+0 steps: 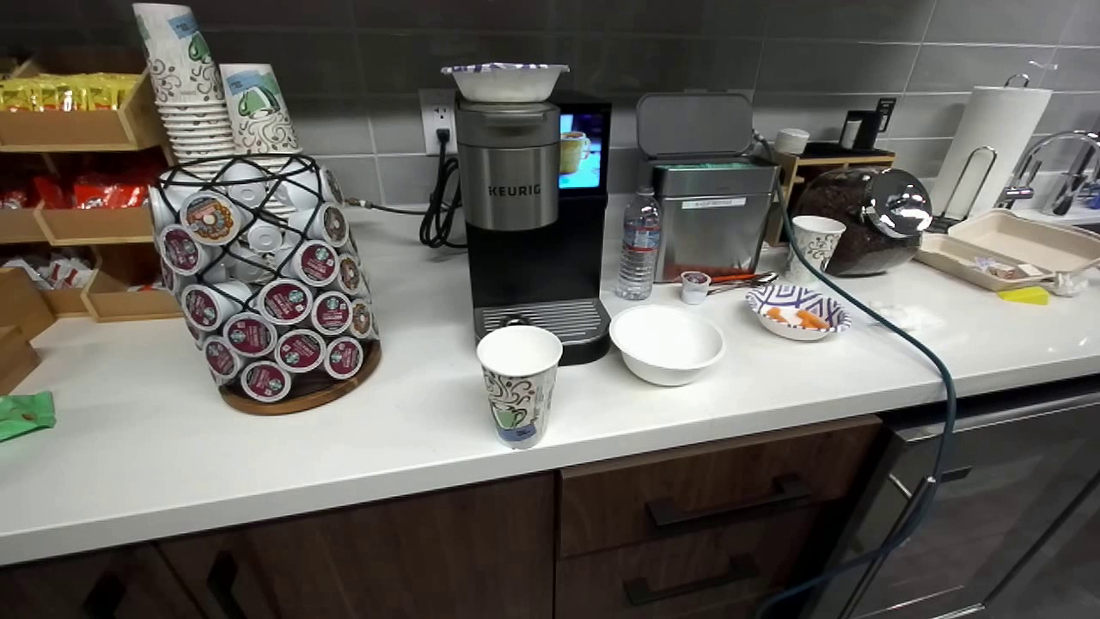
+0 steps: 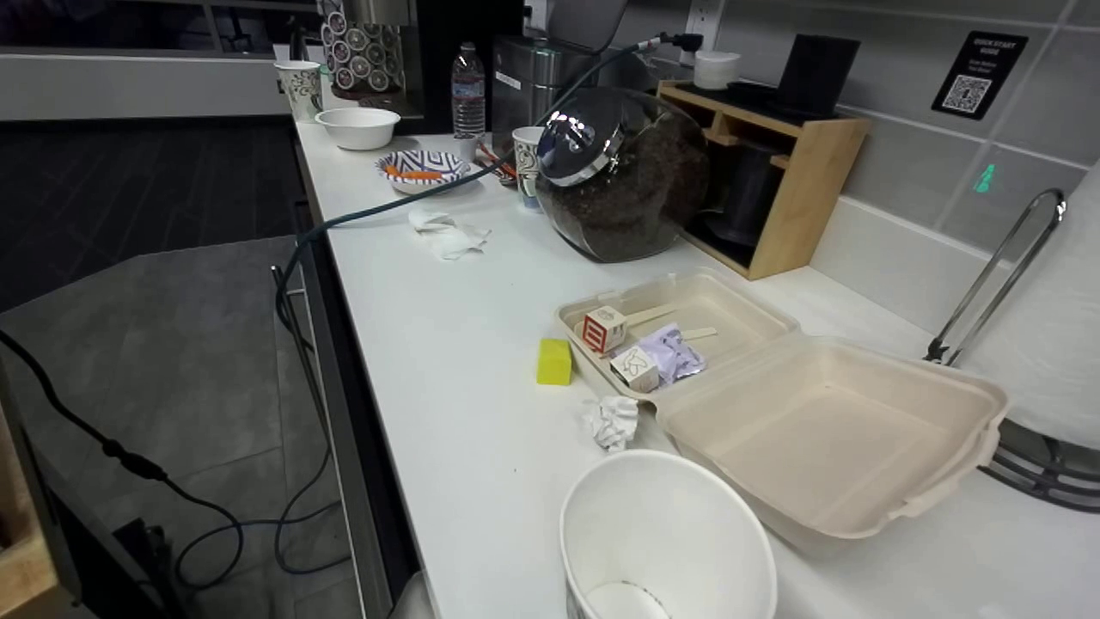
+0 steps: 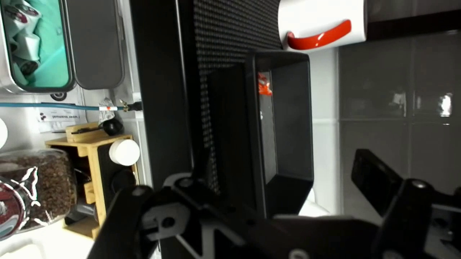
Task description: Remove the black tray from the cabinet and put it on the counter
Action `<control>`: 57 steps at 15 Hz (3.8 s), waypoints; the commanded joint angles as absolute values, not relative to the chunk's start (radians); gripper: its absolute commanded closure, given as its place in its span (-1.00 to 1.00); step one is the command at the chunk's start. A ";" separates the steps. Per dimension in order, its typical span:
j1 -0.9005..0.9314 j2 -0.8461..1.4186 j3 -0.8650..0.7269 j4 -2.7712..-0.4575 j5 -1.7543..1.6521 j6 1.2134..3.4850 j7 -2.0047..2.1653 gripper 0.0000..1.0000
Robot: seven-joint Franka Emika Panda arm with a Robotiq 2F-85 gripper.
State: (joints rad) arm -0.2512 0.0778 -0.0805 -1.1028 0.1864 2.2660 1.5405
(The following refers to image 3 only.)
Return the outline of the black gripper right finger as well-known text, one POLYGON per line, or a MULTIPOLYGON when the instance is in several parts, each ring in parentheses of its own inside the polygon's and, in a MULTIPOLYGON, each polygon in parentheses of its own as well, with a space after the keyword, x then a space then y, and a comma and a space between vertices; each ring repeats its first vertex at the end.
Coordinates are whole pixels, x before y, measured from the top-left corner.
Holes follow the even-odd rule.
POLYGON ((382 217, 377 259, 461 259, 461 195, 404 178, 371 149, 355 152, 352 181, 382 217))

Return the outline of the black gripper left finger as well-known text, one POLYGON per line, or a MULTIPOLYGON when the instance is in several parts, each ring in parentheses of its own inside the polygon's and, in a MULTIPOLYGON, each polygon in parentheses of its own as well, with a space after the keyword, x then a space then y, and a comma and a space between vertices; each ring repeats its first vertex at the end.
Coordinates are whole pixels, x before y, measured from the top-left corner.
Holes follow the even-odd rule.
POLYGON ((166 240, 176 240, 185 259, 269 259, 264 220, 214 192, 202 181, 208 165, 204 151, 191 174, 173 174, 159 189, 122 189, 88 259, 152 259, 166 240))

